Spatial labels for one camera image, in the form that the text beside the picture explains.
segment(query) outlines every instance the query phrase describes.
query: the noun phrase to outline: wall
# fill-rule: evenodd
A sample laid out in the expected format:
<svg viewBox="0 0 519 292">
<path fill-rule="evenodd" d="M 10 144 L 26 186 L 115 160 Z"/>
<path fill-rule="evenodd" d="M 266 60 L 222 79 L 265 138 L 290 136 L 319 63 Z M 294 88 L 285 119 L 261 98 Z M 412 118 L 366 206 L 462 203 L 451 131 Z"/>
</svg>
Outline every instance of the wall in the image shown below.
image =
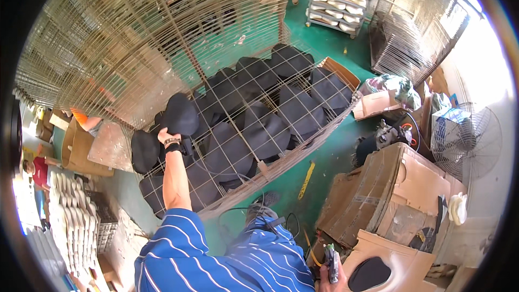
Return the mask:
<svg viewBox="0 0 519 292">
<path fill-rule="evenodd" d="M 456 94 L 460 103 L 487 106 L 500 123 L 503 139 L 494 168 L 479 178 L 464 176 L 464 184 L 470 183 L 469 216 L 498 216 L 512 179 L 516 97 L 511 73 L 489 22 L 472 20 L 441 66 L 449 92 Z"/>
<path fill-rule="evenodd" d="M 464 171 L 468 185 L 468 219 L 453 226 L 446 238 L 446 251 L 437 261 L 458 266 L 478 267 L 495 232 L 508 197 L 512 180 L 516 99 L 512 75 L 490 23 L 472 19 L 455 48 L 441 64 L 448 90 L 458 102 L 471 101 L 486 106 L 496 115 L 501 128 L 501 148 L 495 149 L 497 162 L 488 172 L 474 175 Z M 496 128 L 487 131 L 496 133 Z M 492 154 L 485 149 L 485 154 Z"/>
</svg>

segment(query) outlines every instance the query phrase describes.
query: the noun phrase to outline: orange sleeve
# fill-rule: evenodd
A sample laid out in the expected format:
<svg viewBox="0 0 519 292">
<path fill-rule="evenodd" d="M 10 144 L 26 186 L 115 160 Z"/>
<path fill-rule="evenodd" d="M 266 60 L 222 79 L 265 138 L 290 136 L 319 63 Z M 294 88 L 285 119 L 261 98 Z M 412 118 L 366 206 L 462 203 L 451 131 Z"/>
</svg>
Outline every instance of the orange sleeve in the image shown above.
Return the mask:
<svg viewBox="0 0 519 292">
<path fill-rule="evenodd" d="M 88 116 L 81 114 L 77 110 L 72 109 L 72 108 L 71 108 L 71 112 L 74 115 L 74 117 L 76 118 L 77 123 L 79 123 L 80 125 L 83 125 L 87 122 Z"/>
</svg>

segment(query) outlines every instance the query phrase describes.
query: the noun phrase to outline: metal drying rack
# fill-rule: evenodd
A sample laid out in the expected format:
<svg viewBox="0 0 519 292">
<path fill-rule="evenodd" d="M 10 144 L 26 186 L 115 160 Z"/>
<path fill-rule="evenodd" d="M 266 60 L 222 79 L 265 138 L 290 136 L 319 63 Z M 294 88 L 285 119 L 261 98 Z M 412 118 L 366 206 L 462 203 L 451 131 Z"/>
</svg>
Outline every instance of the metal drying rack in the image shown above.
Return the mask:
<svg viewBox="0 0 519 292">
<path fill-rule="evenodd" d="M 363 10 L 362 15 L 352 14 L 352 13 L 348 12 L 346 9 L 340 10 L 340 9 L 338 9 L 338 8 L 328 4 L 327 1 L 308 0 L 308 9 L 306 11 L 307 20 L 306 20 L 306 24 L 305 25 L 307 27 L 309 27 L 311 24 L 318 24 L 318 25 L 326 26 L 326 27 L 329 27 L 329 28 L 336 29 L 336 30 L 339 30 L 341 32 L 347 33 L 347 34 L 350 35 L 350 38 L 352 38 L 352 39 L 357 37 L 359 35 L 360 29 L 362 28 L 362 24 L 364 23 L 364 19 L 365 19 L 366 15 L 367 15 L 367 7 L 369 7 L 370 0 L 366 0 L 366 7 L 361 6 L 361 5 L 357 4 L 357 3 L 354 3 L 351 0 L 333 0 L 333 1 L 337 1 L 337 2 L 340 2 L 340 3 L 347 4 L 349 6 L 353 6 L 354 8 L 362 9 Z M 347 15 L 347 16 L 350 16 L 350 17 L 353 17 L 353 18 L 359 18 L 359 23 L 354 23 L 354 22 L 350 23 L 350 22 L 347 22 L 343 18 L 335 18 L 334 16 L 331 16 L 331 15 L 328 15 L 328 14 L 324 13 L 324 10 L 314 10 L 314 9 L 311 8 L 313 4 L 323 6 L 323 7 L 325 7 L 325 9 L 333 10 L 333 11 L 341 13 L 343 15 Z M 343 24 L 345 24 L 345 25 L 347 25 L 349 27 L 354 28 L 354 30 L 352 30 L 352 31 L 350 31 L 350 30 L 344 31 L 344 30 L 342 30 L 340 28 L 339 24 L 337 24 L 337 26 L 334 26 L 334 25 L 326 23 L 325 20 L 323 20 L 323 19 L 317 20 L 317 19 L 314 19 L 314 18 L 310 18 L 310 14 L 319 15 L 321 17 L 325 17 L 326 19 L 330 19 L 330 20 L 336 21 L 338 23 L 343 23 Z"/>
</svg>

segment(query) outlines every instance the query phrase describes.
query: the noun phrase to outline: bracelet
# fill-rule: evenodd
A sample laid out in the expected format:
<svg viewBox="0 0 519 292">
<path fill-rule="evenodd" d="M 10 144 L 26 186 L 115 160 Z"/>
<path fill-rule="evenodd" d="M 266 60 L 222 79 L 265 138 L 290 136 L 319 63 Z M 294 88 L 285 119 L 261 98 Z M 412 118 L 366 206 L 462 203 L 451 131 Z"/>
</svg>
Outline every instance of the bracelet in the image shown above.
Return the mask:
<svg viewBox="0 0 519 292">
<path fill-rule="evenodd" d="M 180 142 L 181 142 L 181 141 L 182 141 L 181 139 L 177 139 L 177 138 L 169 138 L 169 139 L 166 139 L 166 140 L 164 141 L 164 146 L 167 146 L 167 145 L 170 144 L 170 143 L 176 143 L 176 144 L 180 145 Z"/>
</svg>

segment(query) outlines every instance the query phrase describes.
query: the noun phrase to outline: leg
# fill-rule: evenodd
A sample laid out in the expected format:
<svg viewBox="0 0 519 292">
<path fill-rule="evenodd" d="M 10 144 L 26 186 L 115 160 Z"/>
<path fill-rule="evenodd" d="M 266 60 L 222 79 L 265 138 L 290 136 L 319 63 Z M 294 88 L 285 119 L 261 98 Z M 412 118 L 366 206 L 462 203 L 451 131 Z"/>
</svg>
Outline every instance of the leg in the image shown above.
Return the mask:
<svg viewBox="0 0 519 292">
<path fill-rule="evenodd" d="M 256 217 L 278 218 L 278 214 L 274 212 L 270 206 L 279 202 L 280 195 L 277 192 L 269 191 L 254 200 L 247 209 L 245 217 L 245 225 L 249 225 Z"/>
</svg>

